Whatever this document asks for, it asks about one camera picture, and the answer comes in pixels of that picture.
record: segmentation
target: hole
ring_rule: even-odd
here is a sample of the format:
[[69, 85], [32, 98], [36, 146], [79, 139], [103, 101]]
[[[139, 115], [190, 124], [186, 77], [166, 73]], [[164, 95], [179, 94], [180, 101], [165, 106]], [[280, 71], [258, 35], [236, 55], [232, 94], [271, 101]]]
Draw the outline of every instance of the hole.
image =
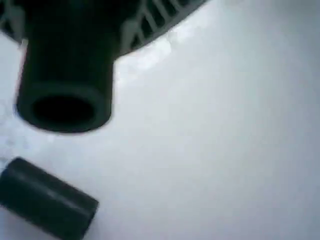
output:
[[150, 35], [153, 33], [152, 28], [146, 17], [142, 19], [141, 28], [146, 38], [150, 37]]
[[33, 105], [34, 116], [52, 127], [70, 127], [87, 123], [94, 117], [93, 107], [73, 96], [49, 96]]
[[177, 14], [177, 9], [175, 8], [171, 0], [162, 0], [162, 3], [170, 17], [174, 17]]

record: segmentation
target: black plastic tube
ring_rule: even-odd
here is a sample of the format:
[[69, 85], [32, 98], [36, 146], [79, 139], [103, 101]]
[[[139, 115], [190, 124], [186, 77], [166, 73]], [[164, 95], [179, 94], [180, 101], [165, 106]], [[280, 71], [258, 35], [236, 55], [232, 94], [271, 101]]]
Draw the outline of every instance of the black plastic tube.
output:
[[81, 240], [98, 208], [94, 198], [22, 158], [2, 170], [0, 204], [61, 240]]
[[16, 107], [29, 124], [68, 134], [110, 119], [120, 43], [104, 2], [51, 1], [27, 16]]

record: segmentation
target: black plastic part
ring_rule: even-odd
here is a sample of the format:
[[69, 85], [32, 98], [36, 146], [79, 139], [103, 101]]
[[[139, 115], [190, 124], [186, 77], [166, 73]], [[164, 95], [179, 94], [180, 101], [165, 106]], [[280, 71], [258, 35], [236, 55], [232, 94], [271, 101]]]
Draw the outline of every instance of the black plastic part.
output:
[[120, 41], [103, 3], [57, 0], [29, 12], [16, 100], [17, 112], [29, 124], [84, 133], [111, 117]]
[[99, 203], [26, 160], [16, 158], [0, 176], [0, 204], [59, 239], [81, 240]]

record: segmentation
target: white surface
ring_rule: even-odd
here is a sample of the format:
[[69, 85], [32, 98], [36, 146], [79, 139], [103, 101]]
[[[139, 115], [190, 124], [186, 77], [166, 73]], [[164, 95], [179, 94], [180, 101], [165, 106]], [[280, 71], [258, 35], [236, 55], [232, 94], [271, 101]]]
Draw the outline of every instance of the white surface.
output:
[[[87, 240], [318, 240], [319, 22], [317, 0], [213, 0], [148, 69], [151, 53], [118, 61], [100, 131], [48, 139], [12, 117], [3, 134], [100, 200]], [[9, 103], [20, 54], [0, 41]], [[0, 239], [51, 238], [1, 210]]]

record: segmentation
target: vent slot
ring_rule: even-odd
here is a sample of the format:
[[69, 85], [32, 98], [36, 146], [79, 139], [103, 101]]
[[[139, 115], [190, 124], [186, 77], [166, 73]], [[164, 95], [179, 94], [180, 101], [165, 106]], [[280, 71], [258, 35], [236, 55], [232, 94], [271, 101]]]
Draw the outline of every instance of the vent slot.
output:
[[2, 2], [0, 2], [0, 23], [3, 20], [2, 18], [4, 18], [4, 14], [5, 14], [5, 3], [2, 1]]
[[157, 5], [154, 3], [154, 1], [149, 0], [147, 2], [147, 9], [149, 10], [150, 14], [152, 15], [155, 24], [157, 27], [162, 27], [166, 23], [165, 16], [160, 12]]
[[142, 21], [141, 21], [141, 28], [143, 31], [143, 35], [145, 38], [148, 38], [152, 35], [153, 31], [152, 28], [147, 20], [147, 18], [144, 16]]
[[134, 48], [135, 48], [136, 46], [138, 46], [139, 44], [140, 44], [140, 40], [139, 40], [138, 36], [136, 35], [136, 36], [134, 36], [134, 39], [133, 39], [130, 47], [131, 47], [132, 49], [134, 49]]
[[182, 6], [182, 7], [185, 7], [187, 6], [188, 4], [190, 4], [190, 1], [191, 0], [177, 0], [179, 2], [179, 4]]
[[178, 11], [173, 5], [171, 0], [161, 0], [161, 1], [170, 17], [174, 17], [175, 15], [177, 15]]

